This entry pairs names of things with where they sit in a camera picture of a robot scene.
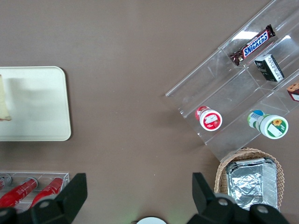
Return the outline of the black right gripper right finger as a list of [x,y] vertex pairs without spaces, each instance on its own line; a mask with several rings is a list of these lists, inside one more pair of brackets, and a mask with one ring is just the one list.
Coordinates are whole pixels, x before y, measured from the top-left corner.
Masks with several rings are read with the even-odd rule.
[[242,209],[232,198],[216,196],[202,173],[192,174],[192,197],[198,213],[189,224],[287,224],[287,219],[274,207],[254,204]]

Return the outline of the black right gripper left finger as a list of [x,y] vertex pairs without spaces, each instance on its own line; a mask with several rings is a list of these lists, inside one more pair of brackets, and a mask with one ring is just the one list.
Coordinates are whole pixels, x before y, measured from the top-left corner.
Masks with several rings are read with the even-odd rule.
[[77,173],[54,198],[45,199],[25,212],[1,208],[2,224],[71,224],[87,199],[85,173]]

